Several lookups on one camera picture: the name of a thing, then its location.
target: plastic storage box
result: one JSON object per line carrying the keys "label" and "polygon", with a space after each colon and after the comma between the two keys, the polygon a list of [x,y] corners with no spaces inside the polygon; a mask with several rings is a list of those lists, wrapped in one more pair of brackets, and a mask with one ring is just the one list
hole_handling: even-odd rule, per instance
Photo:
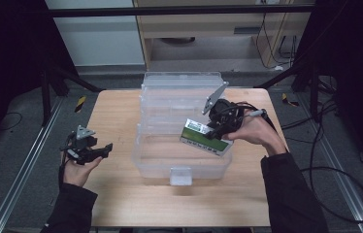
{"label": "plastic storage box", "polygon": [[189,185],[192,179],[220,179],[232,160],[180,142],[188,118],[207,124],[206,98],[223,79],[219,73],[145,74],[140,96],[134,164],[145,178],[170,178],[171,184]]}

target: black metal pole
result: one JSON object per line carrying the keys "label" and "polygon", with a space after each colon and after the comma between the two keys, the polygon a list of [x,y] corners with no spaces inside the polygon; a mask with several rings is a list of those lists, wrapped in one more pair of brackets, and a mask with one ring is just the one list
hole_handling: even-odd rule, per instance
{"label": "black metal pole", "polygon": [[311,12],[313,9],[317,9],[317,5],[315,4],[225,5],[225,6],[57,9],[57,10],[48,10],[48,11],[26,11],[23,12],[23,14],[31,16],[45,16],[45,17],[124,17],[124,16],[209,15],[209,14],[250,14],[250,13],[303,13],[303,12]]}

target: wooden table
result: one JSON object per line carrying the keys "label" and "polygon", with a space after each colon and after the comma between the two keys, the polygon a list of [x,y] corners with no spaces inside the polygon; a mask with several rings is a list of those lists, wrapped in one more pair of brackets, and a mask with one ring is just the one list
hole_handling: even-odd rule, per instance
{"label": "wooden table", "polygon": [[[282,132],[265,89],[228,88],[232,102],[246,100],[267,110]],[[268,226],[268,205],[260,160],[261,146],[236,141],[233,162],[220,180],[193,180],[192,186],[170,186],[168,179],[145,179],[131,160],[136,138],[140,90],[102,91],[88,128],[96,148],[113,143],[109,158],[90,174],[86,188],[99,194],[93,209],[95,226]]]}

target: black sleeve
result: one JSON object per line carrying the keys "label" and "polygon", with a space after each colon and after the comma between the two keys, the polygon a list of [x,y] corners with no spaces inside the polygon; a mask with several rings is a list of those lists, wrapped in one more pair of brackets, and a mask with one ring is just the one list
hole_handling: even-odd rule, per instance
{"label": "black sleeve", "polygon": [[329,232],[320,204],[290,153],[261,160],[272,232]]}
{"label": "black sleeve", "polygon": [[96,193],[64,183],[53,212],[41,232],[88,233],[91,227],[91,211],[96,198]]}

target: floor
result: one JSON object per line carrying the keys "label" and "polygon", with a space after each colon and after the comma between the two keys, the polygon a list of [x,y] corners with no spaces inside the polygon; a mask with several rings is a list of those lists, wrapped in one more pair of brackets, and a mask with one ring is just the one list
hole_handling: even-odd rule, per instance
{"label": "floor", "polygon": [[[254,86],[264,83],[287,69],[289,64],[266,68],[258,58],[258,52],[250,37],[235,38],[196,38],[193,43],[180,41],[154,41],[151,66],[149,71],[155,72],[209,72],[218,71],[230,82],[230,86]],[[286,53],[291,45],[284,44],[282,51]],[[277,59],[283,62],[288,58]],[[107,89],[139,88],[143,82],[143,73],[111,74],[104,76],[82,76],[86,81]],[[324,81],[335,81],[322,77]],[[275,106],[282,127],[298,119],[309,116],[306,106],[309,102],[309,90],[294,94],[288,78],[269,89],[269,94]],[[16,201],[10,205],[10,212],[3,216],[3,232],[38,232],[50,215],[53,201],[57,196],[57,166],[59,163],[58,148],[64,142],[67,133],[77,125],[86,125],[91,115],[92,107],[97,99],[97,93],[89,92],[74,83],[68,83],[71,90],[69,96],[60,99],[52,95],[51,103],[60,103],[58,117],[46,135],[46,142],[37,149],[39,156],[31,161],[34,166],[26,172],[23,186],[18,189]],[[300,104],[295,107],[283,103],[282,94],[288,94],[289,99]],[[78,99],[85,95],[86,101],[79,113],[74,113]],[[320,93],[320,103],[331,99],[332,95]],[[32,145],[41,133],[41,93],[34,89],[15,98],[9,114],[0,126],[0,207],[3,205],[13,181],[18,178],[20,168],[24,167],[26,157],[30,154]],[[290,151],[301,168],[309,165],[309,154],[312,141],[318,125],[312,121],[300,126],[284,130]],[[360,151],[351,139],[344,120],[339,117],[337,110],[331,111],[323,118],[324,136],[317,143],[314,154],[314,165],[329,165],[336,162],[345,171],[352,174],[363,184],[363,162],[360,161]],[[357,209],[363,210],[363,193],[353,186],[352,193],[343,192],[346,183],[343,177],[328,172],[314,173],[314,189],[326,206],[337,213],[353,217]],[[325,213],[331,232],[363,232],[363,224],[349,223],[340,220],[327,212]],[[99,232],[116,232],[117,229],[103,229]],[[269,227],[254,228],[254,232],[270,232]]]}

